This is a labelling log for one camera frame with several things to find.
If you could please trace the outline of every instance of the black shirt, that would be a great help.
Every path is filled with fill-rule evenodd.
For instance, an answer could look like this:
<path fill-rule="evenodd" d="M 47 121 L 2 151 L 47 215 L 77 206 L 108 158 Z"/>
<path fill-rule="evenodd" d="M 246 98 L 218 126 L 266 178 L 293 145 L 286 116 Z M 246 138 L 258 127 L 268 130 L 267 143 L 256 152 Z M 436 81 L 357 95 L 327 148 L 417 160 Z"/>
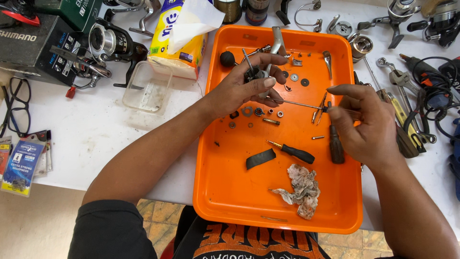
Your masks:
<path fill-rule="evenodd" d="M 190 211 L 179 220 L 173 259 L 330 259 L 306 232 L 211 222 Z M 143 221 L 126 201 L 87 203 L 78 210 L 69 258 L 157 259 Z"/>

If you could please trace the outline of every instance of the orange tray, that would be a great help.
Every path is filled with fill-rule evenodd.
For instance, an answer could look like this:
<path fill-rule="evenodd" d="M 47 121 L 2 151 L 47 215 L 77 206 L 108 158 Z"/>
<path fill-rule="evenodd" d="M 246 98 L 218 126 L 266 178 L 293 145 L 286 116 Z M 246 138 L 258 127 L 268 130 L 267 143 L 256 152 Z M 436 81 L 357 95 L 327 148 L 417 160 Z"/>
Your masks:
<path fill-rule="evenodd" d="M 299 80 L 287 79 L 286 85 L 292 92 L 276 84 L 275 89 L 285 100 L 319 105 L 326 88 L 353 83 L 353 64 L 348 42 L 339 36 L 323 33 L 309 33 L 296 30 L 281 30 L 287 52 L 302 60 L 302 67 L 290 64 L 280 66 L 289 75 L 296 73 Z M 241 48 L 251 53 L 256 48 L 273 44 L 271 28 L 227 25 L 220 28 L 214 39 L 213 54 L 209 68 L 206 93 L 216 87 L 231 71 L 220 64 L 219 56 L 231 51 L 237 62 L 243 59 Z M 333 80 L 323 58 L 323 51 L 332 55 Z M 310 81 L 309 86 L 300 84 L 302 78 Z M 337 105 L 340 96 L 328 94 L 327 101 Z M 266 113 L 245 117 L 243 107 L 260 107 Z M 285 103 L 268 114 L 268 107 L 256 102 L 245 103 L 238 111 L 240 116 L 230 119 L 225 116 L 215 120 L 200 136 L 196 161 L 193 206 L 198 215 L 206 220 L 251 225 L 267 228 L 314 231 L 322 233 L 350 234 L 362 222 L 362 191 L 360 163 L 345 154 L 345 163 L 334 165 L 329 152 L 329 116 L 325 113 L 318 126 L 311 123 L 315 109 Z M 278 118 L 277 111 L 284 116 Z M 281 121 L 279 126 L 266 123 L 262 118 Z M 236 127 L 231 129 L 230 122 Z M 314 136 L 325 138 L 312 140 Z M 295 157 L 281 152 L 265 140 L 303 149 L 315 156 L 309 165 Z M 246 159 L 252 155 L 273 148 L 276 158 L 246 170 Z M 291 179 L 287 174 L 291 164 L 300 164 L 317 172 L 316 180 L 321 194 L 318 197 L 316 213 L 311 220 L 297 215 L 298 205 L 289 205 L 279 194 L 268 189 L 283 188 L 293 192 Z"/>

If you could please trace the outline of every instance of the hand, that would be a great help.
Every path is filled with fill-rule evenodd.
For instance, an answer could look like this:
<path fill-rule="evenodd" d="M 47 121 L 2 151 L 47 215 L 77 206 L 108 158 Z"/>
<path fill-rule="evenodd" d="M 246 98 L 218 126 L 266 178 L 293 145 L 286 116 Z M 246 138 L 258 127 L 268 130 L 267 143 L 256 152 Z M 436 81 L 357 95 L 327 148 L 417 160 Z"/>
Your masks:
<path fill-rule="evenodd" d="M 249 60 L 253 66 L 259 65 L 262 70 L 265 70 L 268 64 L 272 64 L 270 68 L 270 76 L 272 77 L 252 80 L 245 84 L 243 75 L 249 69 L 249 65 L 247 62 L 243 62 L 235 66 L 222 82 L 203 98 L 203 101 L 207 101 L 214 119 L 235 112 L 248 101 L 256 101 L 272 108 L 282 104 L 279 101 L 262 99 L 257 95 L 268 90 L 268 96 L 282 100 L 273 86 L 277 81 L 280 84 L 285 84 L 286 78 L 281 69 L 274 65 L 284 65 L 288 60 L 283 56 L 269 53 L 257 53 L 251 56 Z"/>
<path fill-rule="evenodd" d="M 344 95 L 339 107 L 328 110 L 344 150 L 355 160 L 378 170 L 399 162 L 405 163 L 396 143 L 395 109 L 380 101 L 371 86 L 342 84 L 327 89 L 334 95 Z M 353 120 L 343 109 L 360 109 L 364 121 L 353 126 Z"/>

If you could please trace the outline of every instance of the blue package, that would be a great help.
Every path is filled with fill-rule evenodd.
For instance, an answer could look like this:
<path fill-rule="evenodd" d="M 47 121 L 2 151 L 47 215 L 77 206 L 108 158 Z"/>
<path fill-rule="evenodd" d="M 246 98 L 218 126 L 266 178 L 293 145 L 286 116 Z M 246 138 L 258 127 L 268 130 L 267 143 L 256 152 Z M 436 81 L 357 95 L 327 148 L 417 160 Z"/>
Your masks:
<path fill-rule="evenodd" d="M 3 175 L 2 191 L 29 197 L 35 166 L 45 148 L 45 142 L 43 145 L 36 142 L 20 140 L 17 143 Z"/>

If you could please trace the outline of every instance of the tissue paper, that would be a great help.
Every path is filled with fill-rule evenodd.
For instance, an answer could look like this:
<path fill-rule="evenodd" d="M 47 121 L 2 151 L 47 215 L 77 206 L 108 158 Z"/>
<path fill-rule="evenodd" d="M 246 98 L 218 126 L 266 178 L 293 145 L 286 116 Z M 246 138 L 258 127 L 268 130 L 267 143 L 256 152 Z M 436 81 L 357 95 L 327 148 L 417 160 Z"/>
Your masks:
<path fill-rule="evenodd" d="M 167 53 L 174 54 L 193 37 L 219 28 L 224 16 L 207 0 L 186 0 L 172 27 Z"/>

